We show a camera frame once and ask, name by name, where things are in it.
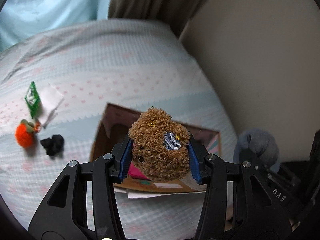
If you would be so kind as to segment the brown plush bear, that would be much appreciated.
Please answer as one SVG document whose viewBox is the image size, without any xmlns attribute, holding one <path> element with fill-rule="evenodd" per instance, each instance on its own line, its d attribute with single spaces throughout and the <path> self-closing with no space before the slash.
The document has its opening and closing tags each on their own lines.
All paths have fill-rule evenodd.
<svg viewBox="0 0 320 240">
<path fill-rule="evenodd" d="M 152 181 L 180 180 L 189 173 L 188 130 L 160 108 L 143 112 L 129 129 L 132 162 Z"/>
</svg>

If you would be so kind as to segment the pink cloth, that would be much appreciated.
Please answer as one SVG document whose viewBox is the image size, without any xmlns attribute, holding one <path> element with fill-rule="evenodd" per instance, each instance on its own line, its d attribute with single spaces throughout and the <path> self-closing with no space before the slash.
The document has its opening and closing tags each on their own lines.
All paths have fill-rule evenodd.
<svg viewBox="0 0 320 240">
<path fill-rule="evenodd" d="M 128 175 L 133 179 L 149 180 L 133 163 L 130 164 Z"/>
</svg>

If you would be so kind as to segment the white tissue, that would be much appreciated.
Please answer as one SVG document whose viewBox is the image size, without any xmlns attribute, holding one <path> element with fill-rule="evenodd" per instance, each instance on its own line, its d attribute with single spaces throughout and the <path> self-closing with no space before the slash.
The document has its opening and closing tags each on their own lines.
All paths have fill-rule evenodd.
<svg viewBox="0 0 320 240">
<path fill-rule="evenodd" d="M 191 172 L 189 172 L 185 177 L 181 179 L 181 182 L 191 188 L 194 191 L 205 191 L 207 188 L 207 185 L 200 185 L 196 182 L 196 180 L 193 178 Z"/>
</svg>

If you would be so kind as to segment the orange pompom toy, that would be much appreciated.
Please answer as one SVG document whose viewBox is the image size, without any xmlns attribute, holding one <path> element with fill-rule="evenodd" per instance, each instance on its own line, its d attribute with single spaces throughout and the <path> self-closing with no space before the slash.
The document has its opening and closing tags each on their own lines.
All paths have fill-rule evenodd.
<svg viewBox="0 0 320 240">
<path fill-rule="evenodd" d="M 41 130 L 41 124 L 36 122 L 29 122 L 22 119 L 15 131 L 16 142 L 22 148 L 29 148 L 34 144 L 35 134 Z"/>
</svg>

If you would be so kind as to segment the grey sock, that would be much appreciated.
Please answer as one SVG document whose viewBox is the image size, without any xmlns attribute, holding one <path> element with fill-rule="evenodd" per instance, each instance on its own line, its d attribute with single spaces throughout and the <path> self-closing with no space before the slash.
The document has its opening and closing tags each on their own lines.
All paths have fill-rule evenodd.
<svg viewBox="0 0 320 240">
<path fill-rule="evenodd" d="M 280 152 L 276 140 L 268 131 L 253 128 L 244 131 L 239 135 L 234 153 L 233 162 L 240 163 L 240 152 L 250 150 L 264 163 L 273 173 L 277 173 L 280 168 Z"/>
</svg>

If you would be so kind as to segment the open cardboard box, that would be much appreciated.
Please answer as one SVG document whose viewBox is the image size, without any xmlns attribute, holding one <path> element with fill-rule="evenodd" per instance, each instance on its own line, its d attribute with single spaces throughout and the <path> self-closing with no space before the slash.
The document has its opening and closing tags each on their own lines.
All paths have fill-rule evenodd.
<svg viewBox="0 0 320 240">
<path fill-rule="evenodd" d="M 98 125 L 90 160 L 110 153 L 125 137 L 133 141 L 132 161 L 126 178 L 117 186 L 153 193 L 202 192 L 193 178 L 188 143 L 194 139 L 209 153 L 221 154 L 220 133 L 172 120 L 167 112 L 151 107 L 142 113 L 108 103 Z"/>
</svg>

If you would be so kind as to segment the green snack packet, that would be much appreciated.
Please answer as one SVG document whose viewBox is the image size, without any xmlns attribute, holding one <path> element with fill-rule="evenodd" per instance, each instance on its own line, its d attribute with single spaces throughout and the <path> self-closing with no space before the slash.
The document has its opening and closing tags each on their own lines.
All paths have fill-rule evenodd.
<svg viewBox="0 0 320 240">
<path fill-rule="evenodd" d="M 27 89 L 24 99 L 28 106 L 31 118 L 35 118 L 38 110 L 40 109 L 41 99 L 34 81 L 31 82 L 29 88 Z"/>
</svg>

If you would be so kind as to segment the white textured cloth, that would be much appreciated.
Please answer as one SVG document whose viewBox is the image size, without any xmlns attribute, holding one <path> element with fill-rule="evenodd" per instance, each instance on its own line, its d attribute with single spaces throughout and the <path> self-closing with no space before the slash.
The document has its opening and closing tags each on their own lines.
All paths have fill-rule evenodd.
<svg viewBox="0 0 320 240">
<path fill-rule="evenodd" d="M 37 120 L 42 127 L 46 127 L 56 115 L 57 108 L 64 100 L 64 96 L 52 85 L 44 87 L 40 92 L 41 109 L 37 114 Z"/>
</svg>

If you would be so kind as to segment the light blue hanging cloth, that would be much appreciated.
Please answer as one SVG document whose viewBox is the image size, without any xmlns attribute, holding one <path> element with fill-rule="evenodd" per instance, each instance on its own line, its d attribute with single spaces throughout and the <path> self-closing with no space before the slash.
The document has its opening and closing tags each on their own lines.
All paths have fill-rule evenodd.
<svg viewBox="0 0 320 240">
<path fill-rule="evenodd" d="M 35 34 L 108 18 L 110 0 L 7 0 L 1 9 L 1 50 Z"/>
</svg>

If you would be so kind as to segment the checkered light blue bedsheet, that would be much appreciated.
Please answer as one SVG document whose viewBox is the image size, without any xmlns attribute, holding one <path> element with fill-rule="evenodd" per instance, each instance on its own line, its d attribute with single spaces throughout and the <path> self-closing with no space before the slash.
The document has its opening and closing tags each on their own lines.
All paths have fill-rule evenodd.
<svg viewBox="0 0 320 240">
<path fill-rule="evenodd" d="M 25 151 L 15 129 L 30 114 L 25 94 L 53 86 L 63 102 L 39 139 L 60 134 L 56 157 L 41 145 Z M 176 121 L 220 133 L 221 157 L 233 160 L 236 134 L 197 61 L 158 22 L 102 20 L 37 34 L 1 53 L 1 196 L 27 228 L 71 160 L 89 161 L 108 103 L 140 112 L 165 110 Z"/>
</svg>

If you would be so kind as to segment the brown curtain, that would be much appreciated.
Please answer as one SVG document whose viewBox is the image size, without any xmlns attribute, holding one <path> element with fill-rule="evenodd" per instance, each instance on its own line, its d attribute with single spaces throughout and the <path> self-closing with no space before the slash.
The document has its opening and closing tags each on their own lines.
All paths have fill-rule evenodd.
<svg viewBox="0 0 320 240">
<path fill-rule="evenodd" d="M 208 0 L 110 0 L 108 18 L 153 20 L 168 24 L 180 37 L 188 21 Z"/>
</svg>

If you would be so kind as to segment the black sock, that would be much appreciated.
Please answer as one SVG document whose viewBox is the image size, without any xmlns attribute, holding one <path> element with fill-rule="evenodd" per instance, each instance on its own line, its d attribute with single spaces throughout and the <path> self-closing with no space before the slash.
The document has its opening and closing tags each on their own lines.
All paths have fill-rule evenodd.
<svg viewBox="0 0 320 240">
<path fill-rule="evenodd" d="M 65 140 L 62 135 L 55 134 L 51 138 L 42 139 L 41 146 L 46 150 L 48 156 L 54 156 L 62 152 Z"/>
</svg>

